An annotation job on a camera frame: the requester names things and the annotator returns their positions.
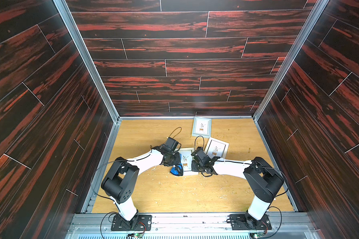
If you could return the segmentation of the blue microfiber cloth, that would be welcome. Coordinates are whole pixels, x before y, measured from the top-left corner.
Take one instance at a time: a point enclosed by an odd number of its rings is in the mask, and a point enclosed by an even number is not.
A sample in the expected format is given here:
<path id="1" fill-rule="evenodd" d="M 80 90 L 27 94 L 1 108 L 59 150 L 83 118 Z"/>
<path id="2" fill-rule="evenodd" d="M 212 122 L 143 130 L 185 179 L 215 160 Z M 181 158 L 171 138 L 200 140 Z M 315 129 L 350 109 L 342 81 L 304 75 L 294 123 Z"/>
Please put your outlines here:
<path id="1" fill-rule="evenodd" d="M 170 174 L 174 176 L 183 176 L 183 166 L 181 164 L 174 165 L 170 170 Z"/>

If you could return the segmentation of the cream picture frame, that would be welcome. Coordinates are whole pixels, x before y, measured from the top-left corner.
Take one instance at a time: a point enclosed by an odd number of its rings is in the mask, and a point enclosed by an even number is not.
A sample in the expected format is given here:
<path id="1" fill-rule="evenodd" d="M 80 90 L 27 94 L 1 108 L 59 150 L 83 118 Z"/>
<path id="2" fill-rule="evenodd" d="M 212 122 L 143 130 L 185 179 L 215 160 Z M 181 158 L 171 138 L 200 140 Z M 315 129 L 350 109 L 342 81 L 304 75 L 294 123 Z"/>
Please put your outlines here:
<path id="1" fill-rule="evenodd" d="M 210 137 L 204 149 L 204 152 L 210 158 L 213 158 L 215 156 L 226 158 L 228 147 L 229 143 Z"/>
<path id="2" fill-rule="evenodd" d="M 193 151 L 193 148 L 182 148 L 179 150 L 180 160 L 183 167 L 183 176 L 198 175 L 198 172 L 194 172 L 191 169 L 191 163 L 193 161 L 191 153 Z"/>

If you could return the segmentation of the light green picture frame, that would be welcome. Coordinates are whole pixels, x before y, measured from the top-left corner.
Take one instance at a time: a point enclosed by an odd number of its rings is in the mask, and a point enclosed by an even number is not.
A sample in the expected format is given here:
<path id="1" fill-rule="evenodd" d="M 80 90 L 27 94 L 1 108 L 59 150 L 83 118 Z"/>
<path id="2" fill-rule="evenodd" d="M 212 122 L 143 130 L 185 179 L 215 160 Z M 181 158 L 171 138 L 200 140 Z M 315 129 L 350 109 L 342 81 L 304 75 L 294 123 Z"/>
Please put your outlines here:
<path id="1" fill-rule="evenodd" d="M 210 138 L 211 136 L 211 123 L 212 119 L 195 117 L 192 127 L 192 136 L 203 136 L 204 138 Z"/>

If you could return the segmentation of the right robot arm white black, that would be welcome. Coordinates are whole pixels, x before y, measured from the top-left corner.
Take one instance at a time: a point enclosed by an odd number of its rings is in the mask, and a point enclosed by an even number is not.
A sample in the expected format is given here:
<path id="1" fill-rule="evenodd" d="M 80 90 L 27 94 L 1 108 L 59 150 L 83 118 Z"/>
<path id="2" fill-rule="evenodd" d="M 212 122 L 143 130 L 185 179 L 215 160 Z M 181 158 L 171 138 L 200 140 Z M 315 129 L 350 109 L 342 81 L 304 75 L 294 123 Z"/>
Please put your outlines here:
<path id="1" fill-rule="evenodd" d="M 247 161 L 231 161 L 220 157 L 205 156 L 201 158 L 195 155 L 192 169 L 201 173 L 229 175 L 247 180 L 254 193 L 254 198 L 246 215 L 255 221 L 260 221 L 263 218 L 285 183 L 280 172 L 261 157 Z"/>

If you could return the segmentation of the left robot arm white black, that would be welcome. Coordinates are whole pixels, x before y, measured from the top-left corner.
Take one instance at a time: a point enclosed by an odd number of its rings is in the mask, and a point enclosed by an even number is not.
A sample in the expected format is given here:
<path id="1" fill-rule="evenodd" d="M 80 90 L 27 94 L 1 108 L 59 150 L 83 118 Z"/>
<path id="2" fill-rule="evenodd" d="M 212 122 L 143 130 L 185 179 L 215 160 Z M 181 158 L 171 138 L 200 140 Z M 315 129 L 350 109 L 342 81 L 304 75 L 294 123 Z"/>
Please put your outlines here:
<path id="1" fill-rule="evenodd" d="M 148 169 L 163 165 L 172 167 L 180 164 L 180 153 L 168 151 L 164 146 L 155 146 L 135 158 L 116 158 L 104 177 L 101 188 L 118 208 L 121 218 L 130 223 L 138 216 L 131 198 L 138 176 Z"/>

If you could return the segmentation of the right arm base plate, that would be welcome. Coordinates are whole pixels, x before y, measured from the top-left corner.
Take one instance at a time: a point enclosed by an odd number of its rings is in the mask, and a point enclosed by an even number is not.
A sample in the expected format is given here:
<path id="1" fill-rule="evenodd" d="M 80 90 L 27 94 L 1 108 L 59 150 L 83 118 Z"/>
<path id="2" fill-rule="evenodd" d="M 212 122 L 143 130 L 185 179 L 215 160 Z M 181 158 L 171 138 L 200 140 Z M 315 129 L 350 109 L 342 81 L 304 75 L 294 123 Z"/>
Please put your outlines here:
<path id="1" fill-rule="evenodd" d="M 226 220 L 234 231 L 244 230 L 262 230 L 268 231 L 272 229 L 267 214 L 264 214 L 260 220 L 256 220 L 249 214 L 231 214 Z"/>

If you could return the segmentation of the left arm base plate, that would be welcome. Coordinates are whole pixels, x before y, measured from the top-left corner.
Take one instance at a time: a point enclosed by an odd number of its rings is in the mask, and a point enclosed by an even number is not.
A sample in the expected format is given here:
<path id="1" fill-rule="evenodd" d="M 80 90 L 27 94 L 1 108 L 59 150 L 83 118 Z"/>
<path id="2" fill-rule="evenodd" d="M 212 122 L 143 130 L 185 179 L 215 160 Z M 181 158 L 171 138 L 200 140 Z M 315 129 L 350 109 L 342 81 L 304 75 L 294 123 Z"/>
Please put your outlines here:
<path id="1" fill-rule="evenodd" d="M 119 214 L 113 218 L 111 231 L 112 232 L 126 232 L 126 231 L 150 231 L 152 226 L 152 215 L 136 214 L 130 221 L 125 220 Z"/>

